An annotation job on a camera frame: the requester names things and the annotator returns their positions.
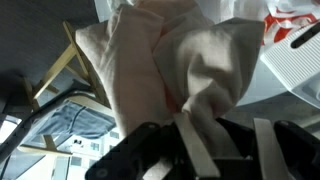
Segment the white cloth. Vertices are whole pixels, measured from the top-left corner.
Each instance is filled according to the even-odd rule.
[[[76,32],[123,136],[143,122],[164,124],[175,102],[179,112],[190,114],[212,156],[238,155],[214,119],[246,91],[264,24],[241,19],[212,24],[192,1],[149,0],[140,8],[122,5],[109,21]]]

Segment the white fabric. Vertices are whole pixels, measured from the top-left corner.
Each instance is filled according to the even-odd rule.
[[[143,122],[171,119],[171,99],[190,114],[212,156],[237,156],[214,119],[246,91],[264,25],[232,19],[212,26],[192,1],[173,2],[123,5],[109,21],[78,30],[76,41],[101,78],[123,136]]]

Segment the crumpled cloth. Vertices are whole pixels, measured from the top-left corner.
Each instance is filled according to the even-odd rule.
[[[192,0],[121,5],[108,21],[76,31],[99,75],[123,137],[143,122],[165,124],[185,112],[214,157],[238,156],[215,121],[245,93],[264,24],[213,25]]]

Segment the beige fabric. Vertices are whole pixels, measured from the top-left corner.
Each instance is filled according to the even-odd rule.
[[[263,23],[232,19],[212,26],[194,3],[152,1],[158,5],[122,5],[109,21],[76,32],[106,89],[121,134],[146,121],[163,124],[172,118],[167,87],[179,111],[190,114],[212,156],[239,155],[214,119],[246,91]],[[161,8],[172,9],[166,14]]]

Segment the wooden frame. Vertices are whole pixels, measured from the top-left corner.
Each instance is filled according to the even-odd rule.
[[[40,82],[33,87],[27,78],[23,78],[24,87],[29,99],[29,103],[32,106],[33,110],[39,109],[39,103],[37,98],[47,89],[50,92],[58,93],[59,90],[52,85],[52,81],[59,75],[59,73],[65,68],[69,70],[72,74],[82,78],[88,82],[92,88],[93,93],[96,96],[96,100],[90,99],[88,97],[77,96],[69,98],[70,101],[77,104],[89,107],[98,112],[112,115],[112,111],[108,108],[110,107],[109,101],[106,97],[104,88],[99,82],[91,63],[78,47],[75,42],[75,33],[71,25],[64,21],[63,27],[70,41],[70,45],[65,49],[61,56],[56,60],[56,62],[51,66],[48,72],[40,80]],[[77,57],[79,64],[82,68],[82,71],[73,67],[69,63],[74,57]],[[71,153],[58,151],[55,147],[54,141],[51,136],[43,136],[43,140],[46,144],[46,148],[30,146],[30,145],[20,145],[19,150],[25,152],[34,152],[34,153],[45,153],[45,154],[54,154],[59,156],[71,156]]]

